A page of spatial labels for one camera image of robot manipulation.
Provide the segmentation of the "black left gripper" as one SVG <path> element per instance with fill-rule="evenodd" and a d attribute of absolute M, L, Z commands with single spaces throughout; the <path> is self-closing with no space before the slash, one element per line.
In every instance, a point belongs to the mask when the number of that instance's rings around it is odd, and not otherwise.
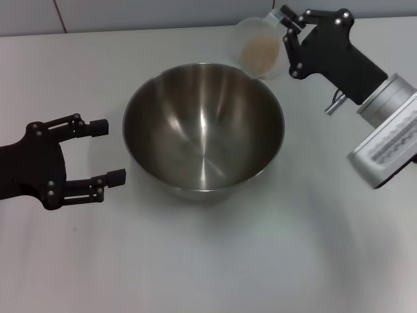
<path fill-rule="evenodd" d="M 107 119 L 87 123 L 79 113 L 45 123 L 29 123 L 21 140 L 1 147 L 1 199 L 32 196 L 50 211 L 63 205 L 103 202 L 106 187 L 125 184 L 126 170 L 66 182 L 59 141 L 108 133 Z"/>

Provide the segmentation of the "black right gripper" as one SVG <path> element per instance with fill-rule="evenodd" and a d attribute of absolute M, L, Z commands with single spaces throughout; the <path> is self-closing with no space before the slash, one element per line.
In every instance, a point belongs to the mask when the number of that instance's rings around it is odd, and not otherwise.
<path fill-rule="evenodd" d="M 355 104 L 362 104 L 388 79 L 387 73 L 352 45 L 349 33 L 354 17 L 350 10 L 308 8 L 297 14 L 283 5 L 281 12 L 287 29 L 283 43 L 293 78 L 321 74 Z"/>

